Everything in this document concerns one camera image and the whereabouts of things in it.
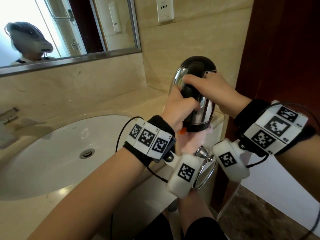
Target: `brown marble floor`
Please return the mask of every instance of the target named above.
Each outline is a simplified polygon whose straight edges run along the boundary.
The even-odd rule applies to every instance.
[[[298,240],[308,232],[241,185],[218,222],[230,240]],[[307,240],[320,237],[311,234]]]

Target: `black wristband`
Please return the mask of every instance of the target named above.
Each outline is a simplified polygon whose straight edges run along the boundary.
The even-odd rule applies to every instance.
[[[260,113],[271,103],[262,99],[252,100],[234,119],[234,124],[239,128],[248,129],[261,116]]]
[[[164,121],[164,119],[160,115],[153,116],[150,120],[148,120],[148,123],[158,127],[160,130],[165,131],[165,132],[171,134],[173,137],[175,137],[174,130],[171,128],[171,126],[166,121]],[[130,151],[146,167],[148,167],[150,165],[150,163],[153,161],[152,157],[149,157],[149,156],[143,154],[138,149],[136,149],[132,145],[130,145],[128,142],[125,142],[123,147],[126,148],[128,151]],[[174,145],[172,146],[171,151],[173,151],[173,153],[175,152]]]
[[[311,125],[306,125],[302,131],[288,145],[278,151],[275,156],[280,155],[294,147],[298,142],[310,139],[316,134],[316,129]]]

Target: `kettle handle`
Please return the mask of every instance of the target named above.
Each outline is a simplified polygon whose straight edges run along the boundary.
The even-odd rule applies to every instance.
[[[203,78],[205,72],[205,65],[200,61],[194,61],[189,65],[187,74]],[[200,92],[194,86],[183,83],[181,95],[184,98],[194,98],[195,100],[198,100]]]

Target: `mirror frame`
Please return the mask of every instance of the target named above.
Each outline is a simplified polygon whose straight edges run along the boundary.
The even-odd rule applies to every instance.
[[[139,38],[139,32],[138,32],[136,11],[135,11],[135,7],[134,7],[134,0],[127,0],[127,1],[128,1],[128,6],[129,6],[129,13],[130,13],[131,26],[132,26],[132,31],[133,31],[135,47],[108,50],[108,51],[90,53],[90,54],[81,55],[81,56],[70,56],[70,57],[58,58],[55,60],[43,61],[40,63],[21,64],[21,65],[14,65],[14,66],[3,66],[3,67],[0,67],[0,77],[11,76],[11,75],[30,72],[30,71],[38,71],[38,70],[43,70],[43,69],[48,69],[48,68],[61,67],[61,66],[65,66],[65,65],[77,64],[77,63],[94,61],[94,60],[101,60],[101,59],[122,56],[122,55],[129,55],[129,54],[141,52],[141,45],[140,45],[140,38]]]

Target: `stainless steel kettle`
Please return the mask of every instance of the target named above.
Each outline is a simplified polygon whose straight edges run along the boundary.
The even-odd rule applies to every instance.
[[[193,86],[185,84],[182,81],[182,77],[186,74],[192,74],[203,78],[205,74],[210,72],[217,72],[217,69],[209,58],[192,56],[182,62],[171,83],[170,91],[172,86],[177,85],[181,87],[181,94],[184,98],[193,97],[200,103],[200,110],[193,111],[183,121],[183,127],[185,127],[188,132],[199,132],[209,127],[215,104],[202,96]]]

